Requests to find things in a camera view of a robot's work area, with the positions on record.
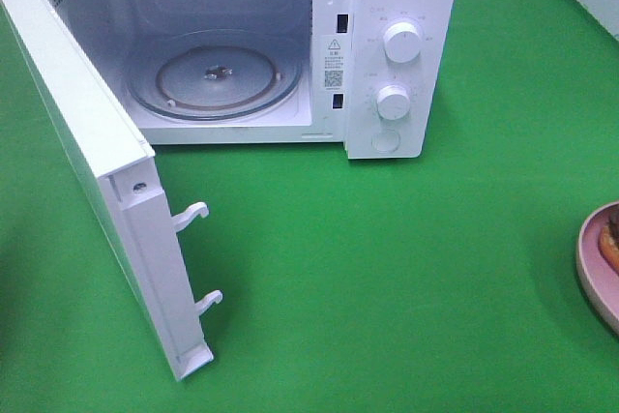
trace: qr code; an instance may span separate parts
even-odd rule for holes
[[[325,72],[325,87],[341,87],[344,79],[342,70],[329,70]]]

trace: warning label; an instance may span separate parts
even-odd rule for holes
[[[330,91],[338,91],[344,85],[344,64],[346,45],[341,36],[323,36],[322,64],[324,80],[322,87]]]

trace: pink plate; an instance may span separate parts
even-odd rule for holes
[[[613,331],[619,334],[619,276],[598,249],[600,230],[608,221],[613,202],[599,208],[580,228],[576,249],[578,276],[589,300]]]

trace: power level knob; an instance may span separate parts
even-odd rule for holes
[[[424,33],[410,21],[391,25],[383,35],[385,53],[396,63],[406,63],[419,55]]]
[[[410,97],[402,86],[383,87],[376,95],[378,114],[386,120],[398,120],[410,111]]]

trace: white knob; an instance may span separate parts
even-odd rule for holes
[[[386,120],[398,120],[410,111],[410,97],[402,86],[383,87],[376,95],[378,114]]]
[[[383,35],[385,53],[396,63],[406,63],[419,55],[424,33],[410,21],[401,21],[390,26]]]

